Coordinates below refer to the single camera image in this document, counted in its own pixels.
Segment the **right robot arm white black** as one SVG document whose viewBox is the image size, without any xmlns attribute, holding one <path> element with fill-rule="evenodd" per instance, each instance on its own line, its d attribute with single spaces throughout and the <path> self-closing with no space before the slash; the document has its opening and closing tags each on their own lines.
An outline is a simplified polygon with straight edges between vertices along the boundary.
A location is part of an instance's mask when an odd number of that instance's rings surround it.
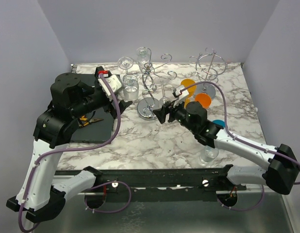
<svg viewBox="0 0 300 233">
<path fill-rule="evenodd" d="M 191 102 L 186 106 L 174 106 L 167 102 L 153 113 L 160 123 L 179 122 L 202 145 L 231 152 L 255 164 L 232 166 L 226 174 L 219 176 L 218 185 L 223 190 L 229 190 L 235 184 L 260 184 L 279 194 L 288 195 L 296 184 L 300 165 L 292 149 L 285 144 L 278 147 L 259 144 L 227 133 L 226 128 L 208 120 L 207 110 L 199 102 Z"/>
</svg>

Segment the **yellow plastic wine glass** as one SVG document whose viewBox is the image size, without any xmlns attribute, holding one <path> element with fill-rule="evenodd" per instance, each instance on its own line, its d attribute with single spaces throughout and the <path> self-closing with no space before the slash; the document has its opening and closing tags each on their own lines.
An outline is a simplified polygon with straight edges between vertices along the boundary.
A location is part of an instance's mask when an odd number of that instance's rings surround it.
<svg viewBox="0 0 300 233">
<path fill-rule="evenodd" d="M 184 87 L 189 87 L 189 88 L 187 89 L 189 95 L 188 95 L 188 97 L 185 99 L 184 107 L 186 107 L 187 104 L 188 104 L 189 102 L 191 102 L 191 97 L 193 96 L 193 94 L 195 93 L 196 88 L 197 88 L 197 87 L 194 85 L 195 83 L 196 83 L 196 82 L 195 82 L 194 80 L 192 80 L 192 79 L 184 79 L 184 80 L 181 81 L 181 85 L 183 85 Z"/>
</svg>

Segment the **orange plastic wine glass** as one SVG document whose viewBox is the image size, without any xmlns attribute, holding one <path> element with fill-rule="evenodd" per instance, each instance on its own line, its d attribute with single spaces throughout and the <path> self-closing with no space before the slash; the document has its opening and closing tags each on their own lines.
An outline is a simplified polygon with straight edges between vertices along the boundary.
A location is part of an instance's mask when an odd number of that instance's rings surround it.
<svg viewBox="0 0 300 233">
<path fill-rule="evenodd" d="M 199 93 L 195 96 L 195 101 L 199 102 L 203 108 L 208 109 L 212 103 L 212 99 L 205 93 Z"/>
</svg>

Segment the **chrome swirl wine glass rack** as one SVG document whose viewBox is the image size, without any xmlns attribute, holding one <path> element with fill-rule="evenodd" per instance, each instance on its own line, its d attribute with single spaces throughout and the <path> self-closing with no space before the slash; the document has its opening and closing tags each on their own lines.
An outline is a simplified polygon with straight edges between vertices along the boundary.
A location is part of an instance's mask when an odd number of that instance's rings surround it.
<svg viewBox="0 0 300 233">
<path fill-rule="evenodd" d="M 133 67 L 129 69 L 129 73 L 135 75 L 138 78 L 138 83 L 142 82 L 144 88 L 142 91 L 142 99 L 137 104 L 137 114 L 143 120 L 150 121 L 156 119 L 156 115 L 152 111 L 161 107 L 159 100 L 153 96 L 153 93 L 158 89 L 155 78 L 160 76 L 157 74 L 157 69 L 170 63 L 172 56 L 169 53 L 161 55 L 161 59 L 164 60 L 164 62 L 161 65 L 154 67 L 152 62 L 152 51 L 150 48 L 148 49 L 150 50 L 150 61 L 144 65 L 144 72 L 142 73 L 140 71 L 137 61 L 134 59 L 135 63 Z M 172 80 L 174 80 L 177 78 L 177 73 L 170 70 L 167 72 L 167 76 L 171 76 L 173 78 Z"/>
</svg>

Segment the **blue plastic wine glass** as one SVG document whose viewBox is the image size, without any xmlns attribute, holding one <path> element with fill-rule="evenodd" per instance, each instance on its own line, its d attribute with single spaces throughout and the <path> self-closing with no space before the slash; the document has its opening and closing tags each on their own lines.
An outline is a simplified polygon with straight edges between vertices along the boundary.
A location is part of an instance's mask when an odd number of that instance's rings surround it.
<svg viewBox="0 0 300 233">
<path fill-rule="evenodd" d="M 220 126 L 222 126 L 223 128 L 225 128 L 225 122 L 224 122 L 223 120 L 216 119 L 216 120 L 213 120 L 213 123 L 214 123 L 214 124 L 217 124 L 217 125 L 220 125 Z"/>
</svg>

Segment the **dark grey box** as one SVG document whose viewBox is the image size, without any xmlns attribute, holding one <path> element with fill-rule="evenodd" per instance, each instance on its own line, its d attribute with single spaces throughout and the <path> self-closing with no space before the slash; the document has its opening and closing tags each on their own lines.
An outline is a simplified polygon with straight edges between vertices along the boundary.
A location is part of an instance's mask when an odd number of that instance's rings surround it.
<svg viewBox="0 0 300 233">
<path fill-rule="evenodd" d="M 78 128 L 71 137 L 71 143 L 98 144 L 107 141 L 111 137 L 114 124 L 111 111 L 106 112 L 103 108 L 100 108 L 83 116 L 87 118 L 101 118 L 103 121 L 90 124 L 84 128 Z"/>
</svg>

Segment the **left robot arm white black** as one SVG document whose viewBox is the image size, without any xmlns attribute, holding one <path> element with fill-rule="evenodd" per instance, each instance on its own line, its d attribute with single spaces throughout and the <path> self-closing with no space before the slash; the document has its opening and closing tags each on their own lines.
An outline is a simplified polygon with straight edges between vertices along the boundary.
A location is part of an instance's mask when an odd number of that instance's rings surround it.
<svg viewBox="0 0 300 233">
<path fill-rule="evenodd" d="M 89 189 L 102 187 L 100 173 L 86 167 L 65 181 L 53 184 L 59 160 L 79 128 L 79 119 L 97 109 L 103 109 L 120 119 L 129 102 L 117 100 L 124 84 L 120 77 L 97 67 L 93 84 L 82 82 L 79 74 L 59 75 L 50 87 L 52 100 L 37 121 L 33 133 L 33 153 L 30 166 L 19 193 L 9 198 L 6 205 L 18 212 L 19 221 L 26 219 L 37 225 L 57 217 L 65 203 Z"/>
</svg>

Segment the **clear wine glass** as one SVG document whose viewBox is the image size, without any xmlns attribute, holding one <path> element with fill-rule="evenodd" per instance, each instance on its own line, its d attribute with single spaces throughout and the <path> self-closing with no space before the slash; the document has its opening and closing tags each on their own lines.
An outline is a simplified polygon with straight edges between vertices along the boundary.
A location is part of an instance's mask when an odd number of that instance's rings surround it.
<svg viewBox="0 0 300 233">
<path fill-rule="evenodd" d="M 138 78 L 132 74 L 126 74 L 123 77 L 124 90 L 123 95 L 125 99 L 134 101 L 138 98 L 139 84 Z"/>
<path fill-rule="evenodd" d="M 202 166 L 206 166 L 209 163 L 213 162 L 219 154 L 219 150 L 217 148 L 212 148 L 210 146 L 205 146 L 204 149 L 200 153 L 200 163 Z"/>
<path fill-rule="evenodd" d="M 150 50 L 146 47 L 139 47 L 136 50 L 137 55 L 137 64 L 139 66 L 140 71 L 143 73 L 145 70 L 145 64 L 150 61 Z"/>
<path fill-rule="evenodd" d="M 167 85 L 173 78 L 171 76 L 157 76 L 156 82 L 160 85 L 162 90 L 162 97 L 159 100 L 160 106 L 163 106 L 167 102 L 171 102 L 172 98 L 170 97 L 170 94 L 167 92 Z"/>
<path fill-rule="evenodd" d="M 117 66 L 125 71 L 125 74 L 128 75 L 129 69 L 133 67 L 135 60 L 131 57 L 121 57 L 117 62 Z"/>
</svg>

